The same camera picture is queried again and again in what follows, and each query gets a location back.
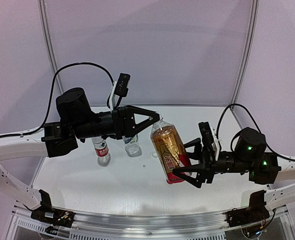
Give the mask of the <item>white tea bottle cap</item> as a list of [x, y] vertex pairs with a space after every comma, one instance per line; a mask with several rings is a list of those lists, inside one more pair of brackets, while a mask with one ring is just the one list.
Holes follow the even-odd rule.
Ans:
[[159, 111], [157, 111], [156, 113], [158, 114], [159, 120], [162, 121], [163, 120], [162, 114]]

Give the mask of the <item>clear bottle green blue label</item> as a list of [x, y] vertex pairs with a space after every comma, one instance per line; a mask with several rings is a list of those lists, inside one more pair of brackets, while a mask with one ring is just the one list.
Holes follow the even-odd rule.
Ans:
[[124, 136], [122, 139], [124, 143], [124, 149], [129, 157], [135, 157], [141, 153], [139, 136], [137, 134], [133, 137]]

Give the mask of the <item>amber tea bottle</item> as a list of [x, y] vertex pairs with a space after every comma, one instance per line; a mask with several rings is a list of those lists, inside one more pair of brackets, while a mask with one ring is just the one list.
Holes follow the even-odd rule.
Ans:
[[150, 139], [164, 171], [168, 184], [181, 183], [184, 180], [173, 174], [174, 169], [189, 167], [191, 161], [174, 124], [163, 117], [152, 125]]

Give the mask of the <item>clear bottle red label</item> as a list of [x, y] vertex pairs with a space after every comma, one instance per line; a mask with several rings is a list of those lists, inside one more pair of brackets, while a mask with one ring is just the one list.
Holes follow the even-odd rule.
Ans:
[[101, 136], [97, 136], [93, 137], [91, 141], [97, 155], [98, 164], [102, 167], [106, 167], [111, 161], [111, 155], [106, 140]]

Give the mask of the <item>blue white bottle cap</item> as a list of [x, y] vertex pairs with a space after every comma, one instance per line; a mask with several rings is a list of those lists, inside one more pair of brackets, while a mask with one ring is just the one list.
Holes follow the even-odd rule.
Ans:
[[153, 158], [157, 158], [158, 157], [158, 155], [157, 155], [156, 152], [152, 152], [151, 155], [152, 155]]

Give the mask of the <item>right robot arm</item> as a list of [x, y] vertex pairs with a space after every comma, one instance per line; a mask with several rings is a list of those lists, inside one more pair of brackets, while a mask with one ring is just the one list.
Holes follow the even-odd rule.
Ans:
[[236, 146], [230, 151], [223, 151], [221, 143], [208, 122], [199, 123], [201, 138], [196, 138], [184, 145], [193, 147], [187, 155], [198, 163], [172, 170], [172, 174], [196, 188], [206, 185], [210, 193], [210, 184], [215, 176], [219, 182], [214, 184], [214, 191], [241, 194], [248, 186], [248, 180], [257, 185], [270, 185], [281, 181], [295, 180], [295, 159], [266, 151], [268, 146], [263, 133], [246, 127], [240, 130], [234, 139]]

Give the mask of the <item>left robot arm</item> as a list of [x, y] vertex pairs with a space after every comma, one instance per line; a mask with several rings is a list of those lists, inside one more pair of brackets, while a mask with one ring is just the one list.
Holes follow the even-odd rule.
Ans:
[[[152, 110], [131, 105], [91, 110], [85, 91], [72, 88], [56, 98], [60, 120], [25, 132], [0, 134], [0, 162], [24, 157], [61, 157], [78, 148], [78, 141], [94, 137], [133, 137], [160, 120]], [[53, 212], [50, 195], [29, 187], [0, 164], [0, 192], [31, 211]]]

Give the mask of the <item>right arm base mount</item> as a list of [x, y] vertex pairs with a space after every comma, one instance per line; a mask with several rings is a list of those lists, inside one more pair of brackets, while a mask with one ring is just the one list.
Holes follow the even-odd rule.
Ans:
[[250, 195], [247, 207], [224, 212], [229, 227], [232, 228], [267, 220], [270, 217], [270, 212], [266, 208], [266, 192], [266, 190], [253, 192]]

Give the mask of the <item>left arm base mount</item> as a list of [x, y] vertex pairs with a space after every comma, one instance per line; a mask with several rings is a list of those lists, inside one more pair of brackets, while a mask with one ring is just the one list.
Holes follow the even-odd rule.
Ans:
[[62, 210], [52, 206], [50, 195], [44, 190], [39, 190], [40, 207], [31, 211], [31, 218], [48, 224], [45, 228], [47, 234], [56, 234], [59, 227], [71, 228], [75, 213], [69, 210]]

